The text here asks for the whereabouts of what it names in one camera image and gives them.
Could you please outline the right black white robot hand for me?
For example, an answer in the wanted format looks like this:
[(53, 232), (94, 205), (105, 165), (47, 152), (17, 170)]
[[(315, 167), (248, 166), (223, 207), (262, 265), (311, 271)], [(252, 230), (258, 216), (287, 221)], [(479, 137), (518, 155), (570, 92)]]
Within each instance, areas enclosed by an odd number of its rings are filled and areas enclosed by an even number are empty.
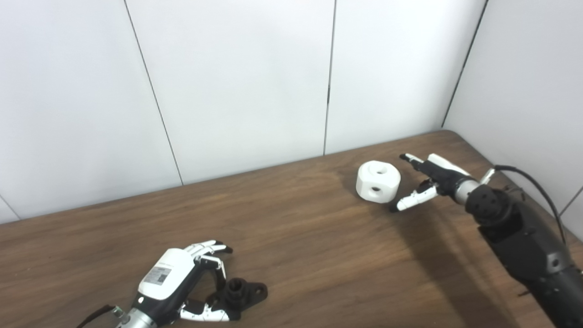
[(409, 153), (401, 154), (399, 158), (427, 178), (410, 195), (390, 204), (391, 213), (415, 207), (437, 196), (448, 196), (457, 204), (464, 205), (472, 191), (480, 185), (467, 171), (437, 154), (430, 154), (426, 160)]

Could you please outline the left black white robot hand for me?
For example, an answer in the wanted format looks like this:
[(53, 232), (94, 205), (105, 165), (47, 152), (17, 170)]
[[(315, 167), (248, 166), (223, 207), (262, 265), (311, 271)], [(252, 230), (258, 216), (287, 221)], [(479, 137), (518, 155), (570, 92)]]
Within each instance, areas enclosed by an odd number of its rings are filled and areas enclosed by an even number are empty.
[(214, 254), (232, 252), (231, 247), (216, 240), (166, 250), (139, 283), (132, 308), (118, 327), (162, 328), (181, 319), (231, 321), (226, 311), (213, 311), (211, 305), (204, 302), (187, 307), (187, 298), (205, 272), (215, 275), (218, 292), (225, 288), (224, 263)]

